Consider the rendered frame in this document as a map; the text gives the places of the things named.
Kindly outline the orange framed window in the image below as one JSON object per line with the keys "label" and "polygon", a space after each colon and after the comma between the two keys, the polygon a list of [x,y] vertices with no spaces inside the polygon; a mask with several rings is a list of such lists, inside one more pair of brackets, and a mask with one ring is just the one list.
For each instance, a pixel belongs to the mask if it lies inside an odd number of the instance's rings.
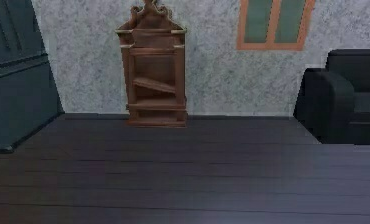
{"label": "orange framed window", "polygon": [[301,51],[315,0],[240,0],[238,50]]}

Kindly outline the brown carved wooden shelf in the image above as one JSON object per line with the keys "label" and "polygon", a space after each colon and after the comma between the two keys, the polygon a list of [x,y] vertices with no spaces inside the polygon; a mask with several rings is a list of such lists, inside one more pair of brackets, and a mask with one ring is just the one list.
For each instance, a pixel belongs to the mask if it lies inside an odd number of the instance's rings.
{"label": "brown carved wooden shelf", "polygon": [[157,0],[131,8],[131,18],[115,30],[119,37],[127,94],[128,124],[184,127],[186,29]]}

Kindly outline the black sofa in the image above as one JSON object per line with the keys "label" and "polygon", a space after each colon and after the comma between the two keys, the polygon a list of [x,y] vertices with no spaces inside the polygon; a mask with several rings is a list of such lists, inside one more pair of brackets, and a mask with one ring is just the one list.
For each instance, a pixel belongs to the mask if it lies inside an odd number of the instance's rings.
{"label": "black sofa", "polygon": [[370,145],[370,49],[336,49],[304,71],[293,116],[324,144]]}

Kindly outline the dark teal cupboard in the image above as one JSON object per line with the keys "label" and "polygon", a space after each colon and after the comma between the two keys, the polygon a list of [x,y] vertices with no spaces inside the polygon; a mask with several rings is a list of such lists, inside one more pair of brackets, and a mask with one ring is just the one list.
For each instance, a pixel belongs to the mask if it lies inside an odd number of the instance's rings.
{"label": "dark teal cupboard", "polygon": [[63,113],[31,0],[0,0],[0,153]]}

